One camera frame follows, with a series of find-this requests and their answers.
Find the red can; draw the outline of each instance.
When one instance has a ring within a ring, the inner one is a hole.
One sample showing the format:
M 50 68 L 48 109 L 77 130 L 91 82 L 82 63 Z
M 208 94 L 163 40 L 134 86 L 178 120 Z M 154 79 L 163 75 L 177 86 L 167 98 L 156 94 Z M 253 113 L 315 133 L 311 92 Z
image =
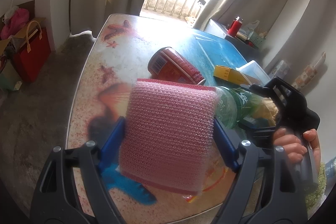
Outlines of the red can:
M 158 80 L 204 85 L 205 79 L 191 63 L 171 47 L 158 50 L 148 63 L 148 70 Z

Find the barcode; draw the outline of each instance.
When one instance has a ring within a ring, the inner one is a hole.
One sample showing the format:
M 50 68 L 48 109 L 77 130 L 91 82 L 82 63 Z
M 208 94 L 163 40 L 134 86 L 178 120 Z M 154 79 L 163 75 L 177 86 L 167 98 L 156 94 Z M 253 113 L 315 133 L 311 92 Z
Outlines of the barcode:
M 152 66 L 153 71 L 158 75 L 166 63 L 167 61 L 162 56 L 158 56 Z

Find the pink plastic bag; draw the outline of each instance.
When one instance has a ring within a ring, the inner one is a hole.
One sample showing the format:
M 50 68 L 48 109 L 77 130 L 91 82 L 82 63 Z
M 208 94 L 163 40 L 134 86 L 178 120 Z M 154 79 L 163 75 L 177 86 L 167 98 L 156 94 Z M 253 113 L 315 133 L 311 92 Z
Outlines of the pink plastic bag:
M 24 25 L 29 21 L 29 11 L 27 9 L 19 8 L 15 11 L 14 15 L 11 17 L 8 25 L 5 25 L 2 30 L 0 37 L 1 39 L 7 39 L 10 35 L 16 34 Z

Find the metal screw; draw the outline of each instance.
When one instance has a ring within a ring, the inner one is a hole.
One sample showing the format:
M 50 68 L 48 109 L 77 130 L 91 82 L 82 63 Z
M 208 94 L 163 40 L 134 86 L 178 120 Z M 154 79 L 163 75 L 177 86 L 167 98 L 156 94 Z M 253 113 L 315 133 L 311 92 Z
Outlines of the metal screw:
M 95 141 L 87 141 L 87 142 L 86 142 L 86 146 L 87 146 L 87 147 L 95 146 L 95 144 L 96 144 Z
M 275 150 L 278 151 L 278 152 L 283 152 L 284 148 L 282 146 L 276 146 Z
M 250 146 L 251 142 L 249 140 L 242 140 L 241 144 L 244 145 L 244 146 Z
M 53 150 L 55 153 L 56 153 L 56 152 L 60 152 L 60 151 L 61 151 L 61 147 L 60 147 L 60 146 L 55 146 L 52 150 Z

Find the concrete floor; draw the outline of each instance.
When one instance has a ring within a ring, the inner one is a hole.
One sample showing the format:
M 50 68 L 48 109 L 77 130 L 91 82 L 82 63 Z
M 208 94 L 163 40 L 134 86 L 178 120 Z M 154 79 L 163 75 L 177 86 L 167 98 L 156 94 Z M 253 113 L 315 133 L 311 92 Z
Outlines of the concrete floor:
M 0 177 L 25 214 L 51 149 L 65 144 L 73 96 L 95 39 L 71 37 L 51 53 L 34 83 L 11 92 L 0 108 Z
M 162 20 L 165 22 L 173 23 L 173 24 L 178 24 L 180 26 L 192 28 L 192 25 L 189 25 L 183 17 L 179 19 L 176 17 L 176 15 L 170 16 L 169 12 L 165 12 L 164 14 L 162 14 L 160 11 L 154 12 L 150 8 L 148 10 L 145 10 L 143 8 L 141 9 L 140 16 L 154 18 L 154 19 Z

